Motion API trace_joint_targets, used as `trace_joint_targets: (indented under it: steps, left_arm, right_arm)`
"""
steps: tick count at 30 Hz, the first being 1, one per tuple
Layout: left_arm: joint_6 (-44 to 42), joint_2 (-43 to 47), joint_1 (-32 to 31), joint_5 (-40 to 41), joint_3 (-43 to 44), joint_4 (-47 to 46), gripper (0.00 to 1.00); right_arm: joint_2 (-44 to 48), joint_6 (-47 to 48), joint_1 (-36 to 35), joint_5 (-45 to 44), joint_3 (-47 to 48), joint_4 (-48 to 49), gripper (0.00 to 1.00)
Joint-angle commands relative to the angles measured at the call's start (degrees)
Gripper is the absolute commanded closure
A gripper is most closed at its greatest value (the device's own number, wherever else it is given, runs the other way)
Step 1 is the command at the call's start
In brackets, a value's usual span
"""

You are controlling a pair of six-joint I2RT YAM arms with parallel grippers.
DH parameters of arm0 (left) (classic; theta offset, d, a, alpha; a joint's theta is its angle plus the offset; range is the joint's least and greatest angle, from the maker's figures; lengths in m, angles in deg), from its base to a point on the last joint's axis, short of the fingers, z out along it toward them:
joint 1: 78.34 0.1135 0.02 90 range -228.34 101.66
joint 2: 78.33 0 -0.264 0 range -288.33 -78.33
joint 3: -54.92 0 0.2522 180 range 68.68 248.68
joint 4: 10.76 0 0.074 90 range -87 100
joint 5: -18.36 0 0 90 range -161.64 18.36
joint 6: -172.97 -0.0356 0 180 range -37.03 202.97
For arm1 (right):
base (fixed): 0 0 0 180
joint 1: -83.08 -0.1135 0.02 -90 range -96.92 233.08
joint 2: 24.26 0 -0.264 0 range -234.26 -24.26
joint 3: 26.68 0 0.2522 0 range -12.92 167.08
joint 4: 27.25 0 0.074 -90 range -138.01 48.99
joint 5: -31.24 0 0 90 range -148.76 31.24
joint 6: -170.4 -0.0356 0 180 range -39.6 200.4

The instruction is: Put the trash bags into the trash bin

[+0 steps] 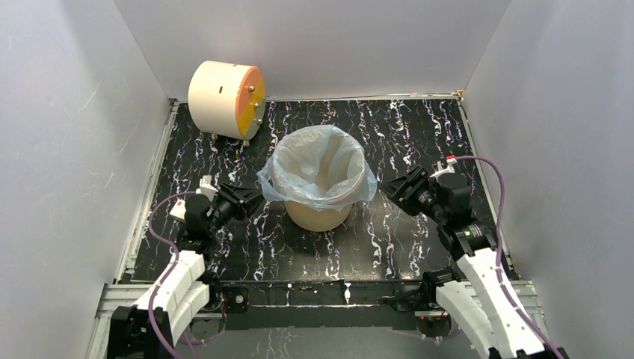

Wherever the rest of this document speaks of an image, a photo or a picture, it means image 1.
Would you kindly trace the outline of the beige round trash bin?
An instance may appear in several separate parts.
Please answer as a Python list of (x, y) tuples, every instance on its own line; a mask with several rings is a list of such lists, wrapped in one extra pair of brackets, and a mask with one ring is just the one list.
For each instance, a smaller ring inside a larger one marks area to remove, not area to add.
[(305, 230), (324, 232), (342, 224), (363, 172), (360, 148), (332, 125), (310, 126), (286, 136), (274, 153), (274, 184), (291, 219)]

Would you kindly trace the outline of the translucent blue plastic trash bag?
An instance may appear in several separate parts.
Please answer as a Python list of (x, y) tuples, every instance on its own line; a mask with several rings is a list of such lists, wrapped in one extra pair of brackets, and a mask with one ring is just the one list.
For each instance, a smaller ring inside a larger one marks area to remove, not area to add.
[(278, 141), (257, 182), (266, 200), (316, 211), (374, 199), (378, 181), (361, 143), (334, 125), (308, 126)]

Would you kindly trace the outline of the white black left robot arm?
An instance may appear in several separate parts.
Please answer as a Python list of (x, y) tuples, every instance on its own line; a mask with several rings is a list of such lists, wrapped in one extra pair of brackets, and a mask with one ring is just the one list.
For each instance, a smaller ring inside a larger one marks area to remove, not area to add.
[(226, 317), (229, 297), (217, 276), (206, 270), (219, 230), (227, 223), (252, 215), (262, 202), (254, 188), (222, 185), (199, 188), (172, 196), (170, 216), (183, 223), (184, 236), (177, 241), (164, 238), (148, 220), (150, 233), (168, 244), (172, 257), (165, 270), (131, 304), (118, 306), (111, 315), (105, 356), (107, 358), (180, 358), (177, 344), (191, 349), (202, 345), (187, 333), (202, 310)]

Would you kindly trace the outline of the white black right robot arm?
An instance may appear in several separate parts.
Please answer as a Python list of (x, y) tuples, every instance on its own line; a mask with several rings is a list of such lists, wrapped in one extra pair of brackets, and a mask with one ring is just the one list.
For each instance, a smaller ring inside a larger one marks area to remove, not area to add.
[(566, 358), (529, 317), (502, 266), (498, 233), (472, 214), (469, 180), (452, 165), (430, 174), (417, 165), (380, 190), (411, 216), (425, 215), (458, 269), (427, 271), (420, 285), (388, 295), (363, 290), (362, 302), (395, 310), (442, 310), (455, 320), (481, 358)]

